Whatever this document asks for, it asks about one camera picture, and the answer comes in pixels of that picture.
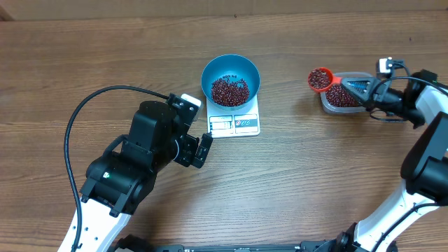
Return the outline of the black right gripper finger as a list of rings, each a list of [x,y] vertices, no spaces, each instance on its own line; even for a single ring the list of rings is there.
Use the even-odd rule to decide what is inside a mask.
[[[372,90],[364,88],[355,90],[353,88],[345,88],[345,90],[363,107],[371,107],[373,105]]]
[[[373,77],[343,78],[341,86],[353,94],[368,94],[376,81]]]

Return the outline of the red measuring scoop blue handle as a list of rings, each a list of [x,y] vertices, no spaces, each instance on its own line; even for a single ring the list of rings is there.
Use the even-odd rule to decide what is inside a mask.
[[[309,87],[316,93],[327,92],[334,85],[342,82],[342,77],[337,77],[327,68],[319,67],[310,72],[307,79]]]

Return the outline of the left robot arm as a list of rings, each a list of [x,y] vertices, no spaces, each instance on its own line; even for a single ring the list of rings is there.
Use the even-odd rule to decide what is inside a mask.
[[[201,168],[213,138],[188,134],[201,109],[201,101],[186,94],[165,103],[142,102],[129,133],[117,137],[87,168],[80,209],[59,250],[107,251],[153,190],[161,169],[170,162]]]

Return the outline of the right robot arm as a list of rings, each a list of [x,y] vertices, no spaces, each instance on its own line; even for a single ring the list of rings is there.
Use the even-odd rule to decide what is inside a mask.
[[[447,86],[422,69],[404,76],[407,87],[390,87],[393,78],[344,78],[342,87],[369,109],[392,113],[427,126],[405,157],[400,185],[367,218],[332,241],[331,251],[396,251],[396,238],[427,213],[447,205]]]

